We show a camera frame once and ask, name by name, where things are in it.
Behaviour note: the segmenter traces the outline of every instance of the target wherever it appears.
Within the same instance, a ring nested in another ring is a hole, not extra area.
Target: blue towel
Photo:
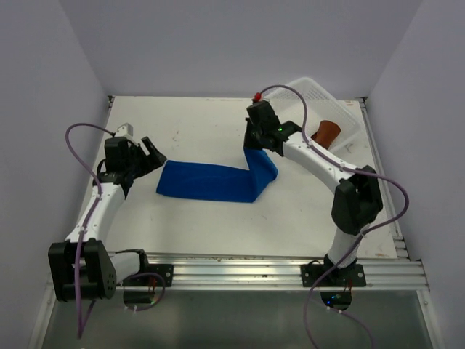
[[[168,160],[157,193],[174,198],[254,202],[278,176],[278,169],[264,151],[244,149],[248,168]]]

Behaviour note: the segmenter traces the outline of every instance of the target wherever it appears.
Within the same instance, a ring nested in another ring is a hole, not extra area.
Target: metal extrusion bar
[[[434,349],[445,348],[444,337],[441,333],[439,321],[433,308],[429,292],[417,291],[418,301],[423,313],[426,328],[428,329],[429,338]]]
[[[52,276],[49,275],[44,297],[42,298],[42,303],[39,308],[39,314],[37,315],[36,324],[34,325],[31,338],[29,339],[28,349],[42,348],[56,300],[57,298],[55,297],[53,289]]]
[[[309,259],[254,257],[149,256],[150,264],[174,265],[173,290],[306,291],[300,265]],[[367,287],[360,291],[427,290],[421,262],[407,260],[359,260]]]
[[[365,122],[365,127],[366,127],[366,131],[367,131],[367,134],[368,134],[368,141],[370,143],[371,152],[373,154],[373,159],[375,161],[376,170],[379,173],[381,173],[382,175],[385,175],[384,168],[383,168],[383,165],[381,163],[381,157],[379,155],[378,148],[376,147],[376,142],[374,140],[373,130],[371,129],[370,119],[368,117],[368,112],[367,112],[365,103],[360,103],[360,109],[362,111],[363,121]],[[381,185],[381,188],[382,188],[382,191],[383,191],[383,194],[384,194],[384,198],[387,201],[387,202],[384,203],[384,206],[386,207],[388,217],[389,218],[394,217],[395,216],[395,208],[394,208],[394,202],[392,201],[391,192],[390,192],[390,190],[389,190],[389,188],[387,186],[387,183],[384,182],[383,180],[380,181],[380,185]],[[397,234],[397,236],[401,237],[402,232],[400,231],[399,222],[395,221],[392,224],[394,225],[394,228],[395,228],[394,232]]]

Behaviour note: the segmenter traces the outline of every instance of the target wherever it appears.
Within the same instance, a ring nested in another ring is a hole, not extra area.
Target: metal frame
[[[110,100],[108,114],[113,98]],[[376,168],[384,174],[379,153],[373,140],[365,101],[360,102],[368,139],[373,151]],[[394,205],[389,189],[382,183],[387,202],[385,206],[390,217],[394,214]],[[434,349],[444,348],[437,318],[429,299],[429,287],[421,262],[408,259],[405,242],[397,222],[393,236],[398,258],[396,260],[359,260],[365,271],[367,287],[358,291],[417,291],[418,301],[424,315]],[[257,256],[206,256],[186,254],[149,254],[150,264],[172,264],[174,275],[171,290],[217,290],[217,291],[301,291],[305,292],[300,276],[300,265],[320,258],[308,257],[257,257]],[[144,289],[146,287],[127,287],[125,289]],[[36,325],[31,336],[29,348],[41,348],[47,333],[47,327],[55,303],[51,278],[46,286],[44,299]]]
[[[302,286],[300,265],[315,260],[307,257],[212,257],[162,254],[149,254],[148,259],[150,264],[174,266],[171,289],[218,291],[306,291],[307,289]],[[428,289],[421,262],[359,260],[359,263],[363,265],[367,281],[367,287],[358,288],[360,291]],[[325,288],[325,290],[337,289],[339,288]]]

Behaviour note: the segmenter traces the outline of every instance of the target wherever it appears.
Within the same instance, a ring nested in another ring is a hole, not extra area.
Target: black mounting bracket
[[[355,260],[351,265],[336,269],[328,276],[326,276],[319,284],[318,287],[365,287],[366,279],[363,266],[356,264]],[[310,262],[300,266],[300,276],[302,277],[303,287],[312,287],[320,276],[322,276],[332,265],[328,263],[317,264]]]
[[[174,265],[172,264],[149,264],[145,273],[157,273],[165,281],[166,288],[173,283]],[[160,280],[156,279],[157,285],[161,286]],[[147,286],[148,277],[131,278],[123,282],[123,286]]]
[[[165,281],[166,288],[173,284],[174,266],[172,264],[149,264],[145,270],[147,273],[157,273]],[[161,288],[160,280],[156,279],[157,288]],[[149,278],[132,278],[123,282],[123,286],[149,286]],[[127,290],[123,292],[124,304],[150,304],[152,295],[147,289],[140,291]]]

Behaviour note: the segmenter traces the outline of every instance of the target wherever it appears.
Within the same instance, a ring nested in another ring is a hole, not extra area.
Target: red cap
[[[254,99],[253,101],[254,102],[258,102],[259,100],[261,100],[262,98],[262,94],[260,92],[257,92],[255,95],[254,95]]]

